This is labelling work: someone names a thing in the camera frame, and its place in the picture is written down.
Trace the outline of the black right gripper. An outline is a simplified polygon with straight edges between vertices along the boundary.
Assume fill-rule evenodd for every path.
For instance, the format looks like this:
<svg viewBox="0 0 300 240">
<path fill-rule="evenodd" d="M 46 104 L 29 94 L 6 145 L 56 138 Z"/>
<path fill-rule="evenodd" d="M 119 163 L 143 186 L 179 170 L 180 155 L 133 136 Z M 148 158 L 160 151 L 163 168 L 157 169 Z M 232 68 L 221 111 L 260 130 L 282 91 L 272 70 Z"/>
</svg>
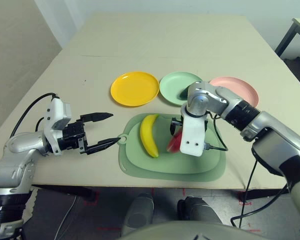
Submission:
<svg viewBox="0 0 300 240">
<path fill-rule="evenodd" d="M 184 125 L 184 116 L 183 115 L 180 116 L 180 120 L 177 120 L 175 117 L 173 117 L 171 119 L 170 127 L 169 127 L 170 134 L 173 136 L 175 134 L 177 126 L 183 127 L 183 125 Z"/>
</svg>

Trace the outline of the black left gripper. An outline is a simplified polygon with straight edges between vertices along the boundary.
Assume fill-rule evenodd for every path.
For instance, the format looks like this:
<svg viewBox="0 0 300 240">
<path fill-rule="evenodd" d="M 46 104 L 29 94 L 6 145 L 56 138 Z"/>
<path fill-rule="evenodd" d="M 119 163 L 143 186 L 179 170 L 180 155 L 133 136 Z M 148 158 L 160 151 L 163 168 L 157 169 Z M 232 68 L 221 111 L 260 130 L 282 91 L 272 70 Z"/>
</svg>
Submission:
<svg viewBox="0 0 300 240">
<path fill-rule="evenodd" d="M 62 137 L 58 139 L 58 146 L 61 151 L 70 149 L 79 149 L 80 153 L 94 154 L 104 151 L 112 145 L 116 144 L 120 138 L 108 138 L 99 141 L 97 144 L 88 146 L 84 123 L 86 122 L 99 122 L 112 117 L 112 113 L 108 112 L 94 112 L 80 116 L 80 121 L 69 123 L 62 130 Z"/>
</svg>

